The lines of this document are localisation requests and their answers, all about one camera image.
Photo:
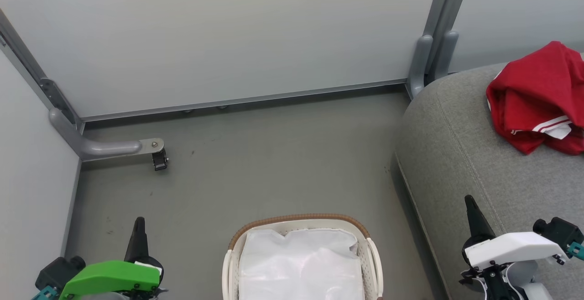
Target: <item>laundry basket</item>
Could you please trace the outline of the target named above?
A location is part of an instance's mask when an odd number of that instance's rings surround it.
[[[365,300],[382,300],[383,272],[381,270],[381,260],[375,243],[369,237],[369,232],[359,221],[352,217],[335,214],[273,217],[248,223],[242,229],[239,229],[231,239],[227,254],[225,254],[225,259],[223,260],[221,280],[223,300],[238,300],[239,298],[240,256],[249,231],[271,229],[286,235],[290,231],[315,228],[342,229],[352,233],[357,238],[357,256],[361,260]]]

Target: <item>white cloth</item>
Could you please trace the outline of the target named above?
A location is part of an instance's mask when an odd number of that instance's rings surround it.
[[[240,300],[364,300],[357,238],[338,229],[250,231]]]

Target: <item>basket handle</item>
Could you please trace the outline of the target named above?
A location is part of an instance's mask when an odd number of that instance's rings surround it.
[[[221,271],[221,290],[223,292],[223,300],[231,300],[229,294],[229,263],[231,262],[232,250],[227,250],[225,259],[223,259],[223,271]]]
[[[369,249],[373,254],[373,263],[375,265],[375,276],[377,277],[377,299],[381,299],[383,297],[383,269],[381,269],[381,258],[379,257],[379,252],[377,251],[377,246],[375,246],[375,242],[368,237],[367,242],[369,244]]]

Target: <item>white wall panel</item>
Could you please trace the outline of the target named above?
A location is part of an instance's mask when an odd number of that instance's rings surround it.
[[[407,77],[432,0],[0,0],[81,117]]]
[[[0,84],[0,288],[5,299],[29,299],[40,269],[64,250],[80,162],[3,52]]]
[[[450,71],[519,59],[553,40],[584,52],[584,0],[463,0]]]

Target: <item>red cloth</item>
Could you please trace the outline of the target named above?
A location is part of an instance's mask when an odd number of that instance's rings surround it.
[[[584,152],[584,61],[560,42],[508,63],[486,88],[495,130],[525,154]]]

